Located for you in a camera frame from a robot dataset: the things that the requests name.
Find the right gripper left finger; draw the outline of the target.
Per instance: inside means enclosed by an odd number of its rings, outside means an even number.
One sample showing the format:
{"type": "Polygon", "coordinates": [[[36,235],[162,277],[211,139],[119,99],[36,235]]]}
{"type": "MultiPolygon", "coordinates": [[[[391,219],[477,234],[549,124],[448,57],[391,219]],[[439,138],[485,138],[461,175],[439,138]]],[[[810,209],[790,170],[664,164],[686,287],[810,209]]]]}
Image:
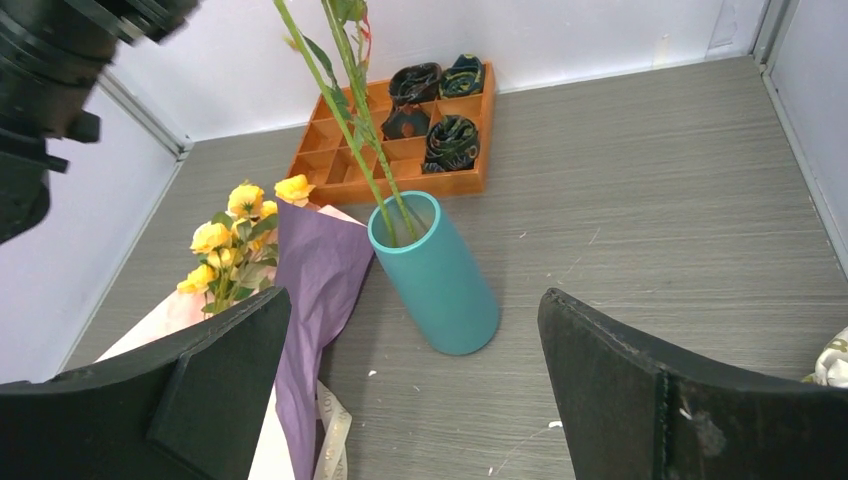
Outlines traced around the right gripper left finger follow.
{"type": "Polygon", "coordinates": [[[1,388],[5,479],[245,479],[291,301],[228,310],[45,382],[1,388]]]}

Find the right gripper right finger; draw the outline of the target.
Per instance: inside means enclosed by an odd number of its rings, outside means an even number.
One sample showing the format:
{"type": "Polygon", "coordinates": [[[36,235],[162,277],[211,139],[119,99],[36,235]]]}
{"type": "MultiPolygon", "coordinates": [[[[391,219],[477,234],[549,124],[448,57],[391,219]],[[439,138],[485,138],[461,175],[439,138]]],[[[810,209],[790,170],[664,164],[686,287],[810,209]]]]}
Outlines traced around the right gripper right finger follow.
{"type": "Polygon", "coordinates": [[[847,392],[731,366],[551,288],[538,329],[579,479],[843,479],[847,392]]]}

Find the pink wrapping paper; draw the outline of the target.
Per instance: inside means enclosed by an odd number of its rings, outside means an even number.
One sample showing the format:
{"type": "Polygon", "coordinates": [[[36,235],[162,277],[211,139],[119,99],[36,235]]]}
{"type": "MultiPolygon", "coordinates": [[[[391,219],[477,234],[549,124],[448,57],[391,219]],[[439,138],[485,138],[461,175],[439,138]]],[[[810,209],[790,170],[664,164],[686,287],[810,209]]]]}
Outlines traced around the pink wrapping paper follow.
{"type": "MultiPolygon", "coordinates": [[[[291,314],[286,289],[279,300],[281,308],[247,315],[177,361],[152,439],[191,478],[296,479],[276,412],[274,382],[291,314]]],[[[316,410],[315,465],[323,439],[316,410]]]]}

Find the cream ribbon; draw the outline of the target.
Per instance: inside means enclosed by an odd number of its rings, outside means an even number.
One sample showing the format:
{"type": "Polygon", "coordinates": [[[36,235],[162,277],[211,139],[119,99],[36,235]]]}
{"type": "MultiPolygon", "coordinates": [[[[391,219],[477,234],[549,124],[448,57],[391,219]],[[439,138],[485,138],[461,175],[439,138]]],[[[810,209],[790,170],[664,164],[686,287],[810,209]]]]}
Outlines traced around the cream ribbon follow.
{"type": "Polygon", "coordinates": [[[316,410],[324,439],[318,451],[314,480],[347,480],[348,458],[346,440],[352,425],[347,409],[322,382],[317,384],[316,410]]]}

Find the yellow pink flower bunch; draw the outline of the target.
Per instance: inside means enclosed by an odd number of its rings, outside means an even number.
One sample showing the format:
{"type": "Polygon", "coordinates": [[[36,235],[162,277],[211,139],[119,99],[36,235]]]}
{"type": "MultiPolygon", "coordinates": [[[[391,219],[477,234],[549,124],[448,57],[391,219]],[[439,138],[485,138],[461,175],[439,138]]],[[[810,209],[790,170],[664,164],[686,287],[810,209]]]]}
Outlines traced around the yellow pink flower bunch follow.
{"type": "Polygon", "coordinates": [[[315,188],[303,174],[276,182],[270,197],[249,180],[236,186],[226,209],[193,233],[190,250],[198,265],[176,291],[200,296],[200,312],[208,318],[270,287],[279,260],[278,202],[305,207],[315,188]]]}

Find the purple wrapping paper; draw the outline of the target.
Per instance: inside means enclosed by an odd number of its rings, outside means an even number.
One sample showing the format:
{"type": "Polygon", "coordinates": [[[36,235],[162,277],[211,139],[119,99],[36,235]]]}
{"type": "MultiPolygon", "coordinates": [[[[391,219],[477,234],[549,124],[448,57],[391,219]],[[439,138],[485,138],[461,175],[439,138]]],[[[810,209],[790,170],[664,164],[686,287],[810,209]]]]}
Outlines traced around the purple wrapping paper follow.
{"type": "Polygon", "coordinates": [[[311,479],[322,352],[349,320],[374,251],[366,227],[331,206],[313,211],[279,201],[277,235],[275,284],[288,292],[291,314],[274,382],[276,412],[294,477],[311,479]]]}

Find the peach rose stem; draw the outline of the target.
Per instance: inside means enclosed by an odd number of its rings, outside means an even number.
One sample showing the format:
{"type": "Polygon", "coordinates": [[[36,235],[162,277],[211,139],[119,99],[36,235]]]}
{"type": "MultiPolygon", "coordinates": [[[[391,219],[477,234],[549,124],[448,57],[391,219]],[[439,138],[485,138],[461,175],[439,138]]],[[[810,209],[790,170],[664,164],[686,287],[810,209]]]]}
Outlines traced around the peach rose stem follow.
{"type": "Polygon", "coordinates": [[[353,124],[353,116],[347,106],[347,103],[345,101],[340,101],[340,99],[343,98],[344,95],[336,93],[335,87],[333,85],[333,71],[329,70],[330,75],[328,76],[328,78],[330,79],[330,85],[328,85],[325,82],[324,75],[320,72],[320,69],[316,64],[316,61],[323,63],[322,57],[313,55],[313,51],[308,46],[308,42],[306,41],[305,37],[302,35],[301,31],[295,24],[286,6],[286,2],[283,0],[274,0],[273,4],[277,9],[286,29],[288,30],[289,38],[294,44],[293,49],[297,51],[304,59],[307,68],[309,69],[313,79],[315,80],[317,86],[320,89],[323,99],[327,103],[334,119],[336,120],[338,126],[341,129],[343,137],[345,138],[348,146],[351,148],[354,159],[356,160],[358,167],[362,172],[374,199],[376,200],[378,210],[380,211],[383,217],[384,223],[388,230],[389,238],[391,240],[391,246],[396,247],[398,238],[393,221],[390,218],[389,211],[386,207],[380,187],[376,183],[376,180],[373,176],[373,170],[367,166],[363,157],[362,148],[364,145],[364,140],[355,138],[354,133],[350,129],[350,126],[353,124]]]}

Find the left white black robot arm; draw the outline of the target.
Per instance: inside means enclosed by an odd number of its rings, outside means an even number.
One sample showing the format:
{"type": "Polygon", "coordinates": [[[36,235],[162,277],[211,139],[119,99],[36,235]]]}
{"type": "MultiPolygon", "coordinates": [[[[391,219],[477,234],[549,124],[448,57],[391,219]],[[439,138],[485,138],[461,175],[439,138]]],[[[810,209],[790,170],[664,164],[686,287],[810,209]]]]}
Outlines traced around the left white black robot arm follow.
{"type": "Polygon", "coordinates": [[[50,139],[96,143],[99,116],[84,105],[119,43],[160,42],[197,0],[1,1],[1,240],[37,226],[50,209],[49,176],[68,161],[50,139]]]}

